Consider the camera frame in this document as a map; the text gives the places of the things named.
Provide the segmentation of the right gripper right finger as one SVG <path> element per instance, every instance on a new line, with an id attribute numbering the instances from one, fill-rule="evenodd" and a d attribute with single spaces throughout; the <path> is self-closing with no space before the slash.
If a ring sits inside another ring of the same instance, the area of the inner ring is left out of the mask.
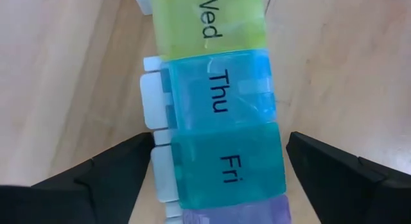
<path id="1" fill-rule="evenodd" d="M 300 132 L 286 151 L 321 224 L 411 224 L 411 175 Z"/>

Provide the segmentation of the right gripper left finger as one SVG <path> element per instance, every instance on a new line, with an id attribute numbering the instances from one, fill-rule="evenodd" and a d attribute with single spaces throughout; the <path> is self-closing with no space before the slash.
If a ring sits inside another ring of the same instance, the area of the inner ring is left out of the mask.
<path id="1" fill-rule="evenodd" d="M 0 224 L 128 224 L 154 146 L 141 133 L 38 184 L 0 185 Z"/>

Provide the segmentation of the rainbow weekly pill organizer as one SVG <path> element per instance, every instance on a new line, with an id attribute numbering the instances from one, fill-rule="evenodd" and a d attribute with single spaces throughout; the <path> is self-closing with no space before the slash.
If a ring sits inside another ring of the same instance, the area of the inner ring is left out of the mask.
<path id="1" fill-rule="evenodd" d="M 136 0 L 164 224 L 292 224 L 266 43 L 268 0 Z"/>

